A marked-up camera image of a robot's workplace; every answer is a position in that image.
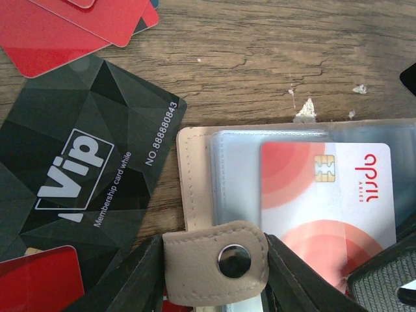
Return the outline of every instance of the white paint chip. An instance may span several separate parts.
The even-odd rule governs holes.
[[[367,87],[364,84],[361,84],[359,86],[356,86],[354,89],[352,89],[355,93],[360,94],[366,94],[367,93]]]
[[[351,111],[350,111],[350,114],[348,114],[348,117],[349,117],[350,119],[352,119],[355,115],[356,115],[356,112],[355,112],[355,110],[353,109],[353,110],[351,110]]]
[[[312,99],[308,98],[302,109],[293,118],[293,122],[296,124],[315,123],[317,122],[315,119],[316,116],[317,115],[315,114],[315,108],[313,107]]]

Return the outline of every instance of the wood grain surface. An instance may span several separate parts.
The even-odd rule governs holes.
[[[399,80],[416,62],[416,1],[161,0],[158,12],[126,48],[96,54],[185,98],[183,126],[292,122],[308,97],[318,122],[416,117]],[[0,50],[0,122],[24,82]],[[173,147],[139,237],[183,226]]]

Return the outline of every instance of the white rectangular outline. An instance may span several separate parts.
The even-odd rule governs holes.
[[[88,201],[86,202],[85,208],[39,208],[39,207],[38,207],[38,205],[39,205],[40,201],[41,201],[42,199],[45,199],[45,198],[39,198],[39,199],[38,199],[38,201],[36,202],[36,205],[34,206],[34,210],[53,210],[53,211],[60,211],[60,210],[71,210],[71,211],[85,211],[85,210],[88,208],[88,205],[90,204],[90,201],[91,201],[92,195],[93,195],[94,191],[96,190],[97,185],[98,185],[98,182],[99,182],[99,180],[101,179],[101,176],[103,175],[103,171],[104,171],[104,169],[105,169],[105,167],[106,167],[106,165],[107,165],[107,163],[108,163],[108,161],[109,161],[109,159],[110,159],[111,153],[112,153],[112,151],[113,151],[113,149],[114,149],[114,144],[113,144],[113,143],[110,143],[110,142],[107,142],[107,141],[104,141],[102,138],[98,138],[98,137],[96,137],[96,136],[94,136],[94,135],[90,135],[89,133],[86,133],[86,132],[84,132],[84,131],[81,131],[81,130],[78,130],[78,129],[76,129],[76,128],[73,128],[73,129],[72,129],[72,131],[71,131],[71,135],[70,135],[70,136],[68,137],[68,139],[66,140],[65,146],[64,146],[64,148],[62,149],[62,152],[60,153],[61,155],[63,155],[63,153],[64,153],[64,151],[65,151],[66,147],[68,146],[68,143],[69,143],[69,141],[71,140],[71,137],[72,137],[72,135],[73,135],[74,131],[78,131],[78,132],[80,132],[80,133],[82,133],[82,134],[84,134],[84,135],[87,135],[87,136],[89,136],[89,137],[91,137],[91,138],[94,138],[94,139],[96,139],[96,140],[102,141],[102,142],[104,142],[104,143],[107,143],[108,145],[110,145],[110,146],[111,146],[110,153],[109,153],[109,155],[107,156],[107,159],[106,159],[106,160],[105,160],[105,162],[104,162],[103,168],[101,169],[101,172],[100,172],[100,173],[99,173],[99,175],[98,175],[98,178],[97,178],[97,182],[96,182],[96,184],[95,184],[95,185],[94,185],[94,187],[92,188],[91,195],[90,195],[90,197],[89,197]]]

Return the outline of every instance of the leather strap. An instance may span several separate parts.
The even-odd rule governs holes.
[[[220,306],[257,296],[268,280],[268,244],[254,225],[236,221],[199,231],[163,236],[168,299],[181,306]],[[251,267],[241,278],[227,278],[218,256],[230,244],[248,250]]]

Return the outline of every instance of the snap button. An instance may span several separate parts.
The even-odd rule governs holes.
[[[241,245],[228,245],[218,256],[218,268],[228,278],[240,278],[247,273],[251,265],[250,253]]]

